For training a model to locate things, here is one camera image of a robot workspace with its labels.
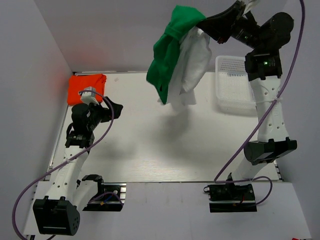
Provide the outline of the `green t shirt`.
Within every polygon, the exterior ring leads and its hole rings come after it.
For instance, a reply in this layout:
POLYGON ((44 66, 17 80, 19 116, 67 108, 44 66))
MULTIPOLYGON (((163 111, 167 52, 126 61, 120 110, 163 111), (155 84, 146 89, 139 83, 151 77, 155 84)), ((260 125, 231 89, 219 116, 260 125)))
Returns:
POLYGON ((153 85, 162 104, 167 103, 169 83, 181 54, 180 41, 206 17, 190 6, 176 5, 164 33, 153 46, 153 60, 146 81, 153 85))

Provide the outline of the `white t shirt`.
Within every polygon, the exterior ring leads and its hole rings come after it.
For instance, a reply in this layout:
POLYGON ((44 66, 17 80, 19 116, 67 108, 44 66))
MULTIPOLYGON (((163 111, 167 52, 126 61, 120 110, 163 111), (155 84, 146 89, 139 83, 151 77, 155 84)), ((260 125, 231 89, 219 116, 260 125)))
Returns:
POLYGON ((172 74, 167 103, 172 107, 195 105, 195 88, 206 73, 212 58, 210 36, 197 25, 180 41, 180 56, 172 74))

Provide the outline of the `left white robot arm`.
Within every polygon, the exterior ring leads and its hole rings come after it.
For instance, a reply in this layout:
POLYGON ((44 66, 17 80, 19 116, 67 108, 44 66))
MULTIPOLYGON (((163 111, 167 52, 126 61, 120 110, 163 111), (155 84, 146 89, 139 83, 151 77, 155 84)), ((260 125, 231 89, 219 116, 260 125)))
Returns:
POLYGON ((66 131, 65 150, 62 166, 41 199, 33 203, 33 213, 37 228, 42 235, 73 236, 79 229, 80 212, 89 203, 106 196, 118 198, 114 192, 106 191, 103 178, 90 174, 79 179, 84 162, 90 154, 95 136, 94 129, 100 123, 106 123, 120 117, 121 104, 104 99, 106 107, 96 100, 79 103, 71 108, 72 122, 66 131))

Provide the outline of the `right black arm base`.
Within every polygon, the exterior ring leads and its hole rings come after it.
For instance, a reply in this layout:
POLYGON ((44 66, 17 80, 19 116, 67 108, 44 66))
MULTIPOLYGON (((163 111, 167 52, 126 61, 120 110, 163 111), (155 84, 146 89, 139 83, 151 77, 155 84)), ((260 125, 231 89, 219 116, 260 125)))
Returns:
POLYGON ((252 184, 211 184, 203 188, 209 196, 211 213, 257 212, 256 198, 252 184))

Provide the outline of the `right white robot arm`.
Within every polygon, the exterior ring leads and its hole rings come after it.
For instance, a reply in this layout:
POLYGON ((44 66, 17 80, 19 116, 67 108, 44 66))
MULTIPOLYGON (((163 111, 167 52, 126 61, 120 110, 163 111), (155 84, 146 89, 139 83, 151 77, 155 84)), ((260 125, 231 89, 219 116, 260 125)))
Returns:
POLYGON ((252 89, 258 124, 241 147, 227 162, 244 153, 244 159, 224 181, 226 195, 236 200, 244 193, 244 187, 269 163, 297 149, 297 141, 290 138, 286 129, 281 95, 288 81, 281 81, 283 70, 280 49, 291 40, 293 18, 278 12, 263 25, 258 25, 250 8, 237 0, 227 10, 210 16, 197 24, 219 44, 234 38, 252 51, 245 56, 245 71, 252 89))

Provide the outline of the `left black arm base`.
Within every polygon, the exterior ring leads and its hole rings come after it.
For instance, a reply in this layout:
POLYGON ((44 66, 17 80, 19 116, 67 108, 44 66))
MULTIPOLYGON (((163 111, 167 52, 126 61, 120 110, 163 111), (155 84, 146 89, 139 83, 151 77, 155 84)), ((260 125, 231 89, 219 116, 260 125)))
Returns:
POLYGON ((99 185, 98 193, 91 198, 83 211, 120 212, 125 203, 126 192, 126 183, 103 182, 99 185))

